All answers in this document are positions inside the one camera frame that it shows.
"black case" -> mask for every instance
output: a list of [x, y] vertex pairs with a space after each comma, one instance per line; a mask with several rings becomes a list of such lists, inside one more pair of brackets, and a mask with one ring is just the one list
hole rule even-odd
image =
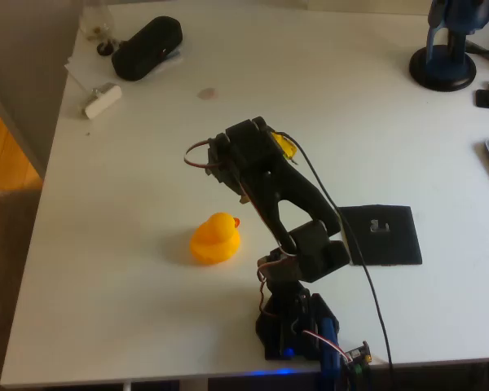
[[169, 16], [158, 16], [121, 44], [112, 55], [112, 65], [122, 79], [139, 80], [163, 62], [182, 40], [181, 24]]

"black cable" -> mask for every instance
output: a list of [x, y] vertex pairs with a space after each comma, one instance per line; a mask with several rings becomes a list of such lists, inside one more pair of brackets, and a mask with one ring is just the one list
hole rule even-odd
[[319, 175], [315, 171], [313, 164], [310, 162], [310, 158], [308, 158], [308, 155], [304, 152], [301, 145], [293, 137], [291, 137], [289, 134], [286, 134], [285, 132], [275, 132], [275, 133], [280, 134], [281, 136], [290, 140], [293, 144], [295, 144], [295, 146], [299, 149], [299, 151], [301, 151], [301, 154], [304, 156], [304, 159], [306, 160], [306, 163], [310, 167], [311, 172], [314, 174], [315, 179], [317, 179], [317, 182], [319, 183], [320, 188], [322, 189], [323, 193], [326, 195], [326, 198], [328, 198], [329, 203], [335, 209], [335, 213], [341, 219], [342, 224], [345, 227], [347, 227], [351, 233], [351, 237], [353, 238], [353, 241], [355, 242], [355, 247], [359, 251], [359, 257], [360, 257], [360, 261], [362, 262], [362, 267], [364, 268], [364, 273], [366, 274], [366, 277], [368, 278], [369, 287], [372, 289], [373, 300], [375, 301], [375, 306], [377, 308], [378, 320], [381, 324], [382, 333], [384, 334], [385, 350], [388, 354], [388, 363], [390, 364], [391, 383], [393, 385], [393, 389], [396, 389], [396, 383], [395, 383], [395, 379], [394, 379], [393, 361], [391, 360], [390, 342], [388, 340], [388, 334], [385, 331], [385, 325], [384, 325], [384, 319], [382, 318], [381, 307], [378, 305], [377, 293], [375, 292], [375, 287], [373, 287], [373, 281], [372, 281], [371, 276], [369, 275], [368, 267], [366, 266], [366, 261], [364, 260], [364, 256], [362, 254], [362, 251], [360, 250], [359, 241], [357, 240], [357, 237], [355, 236], [353, 230], [351, 229], [350, 223], [346, 220], [346, 218], [342, 214], [342, 212], [339, 209], [339, 207], [337, 206], [337, 204], [335, 204], [335, 202], [333, 202], [332, 197], [330, 197], [330, 195], [326, 191], [326, 188], [324, 187], [324, 184], [321, 182]]

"black base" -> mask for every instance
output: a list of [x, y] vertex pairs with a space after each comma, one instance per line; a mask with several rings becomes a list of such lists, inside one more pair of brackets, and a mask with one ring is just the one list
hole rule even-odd
[[465, 61], [457, 64], [451, 60], [447, 45], [433, 46], [433, 57], [426, 65], [425, 47], [411, 57], [409, 72], [418, 84], [435, 91], [457, 91], [471, 84], [476, 76], [473, 60], [465, 55]]
[[[284, 313], [283, 303], [272, 295], [264, 310], [276, 316], [272, 318], [265, 314], [260, 314], [255, 323], [255, 332], [264, 346], [264, 357], [266, 360], [292, 360], [298, 357], [304, 357], [309, 361], [319, 361], [321, 353], [319, 351], [318, 341], [311, 337], [301, 334], [299, 329], [304, 327], [304, 322], [297, 323], [293, 326], [294, 318]], [[336, 333], [339, 332], [339, 322], [333, 312], [328, 308], [323, 298], [314, 293], [311, 295], [311, 308], [314, 318], [312, 320], [320, 325], [322, 319], [331, 319], [333, 328]]]

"stain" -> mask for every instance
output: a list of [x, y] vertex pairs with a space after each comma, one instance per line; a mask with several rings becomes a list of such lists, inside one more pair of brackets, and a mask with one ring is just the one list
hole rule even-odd
[[218, 97], [218, 92], [215, 88], [209, 87], [199, 91], [197, 97], [202, 100], [216, 99]]

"white desk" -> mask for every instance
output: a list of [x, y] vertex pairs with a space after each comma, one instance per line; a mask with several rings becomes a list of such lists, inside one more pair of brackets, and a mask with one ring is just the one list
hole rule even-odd
[[[122, 82], [122, 101], [93, 121], [78, 116], [83, 93], [68, 81], [2, 385], [316, 369], [263, 359], [255, 262], [275, 242], [250, 205], [183, 163], [186, 147], [259, 115], [302, 143], [339, 205], [412, 207], [424, 264], [371, 268], [394, 362], [489, 358], [489, 168], [477, 148], [489, 111], [472, 98], [487, 61], [475, 58], [470, 88], [441, 94], [408, 75], [423, 16], [260, 2], [111, 9], [119, 37], [157, 15], [180, 20], [184, 61]], [[95, 47], [78, 35], [74, 55]], [[218, 98], [197, 98], [206, 87]], [[240, 218], [240, 251], [193, 266], [188, 237], [218, 211]], [[386, 361], [361, 268], [310, 290], [339, 318], [344, 349], [367, 340], [375, 364]]]

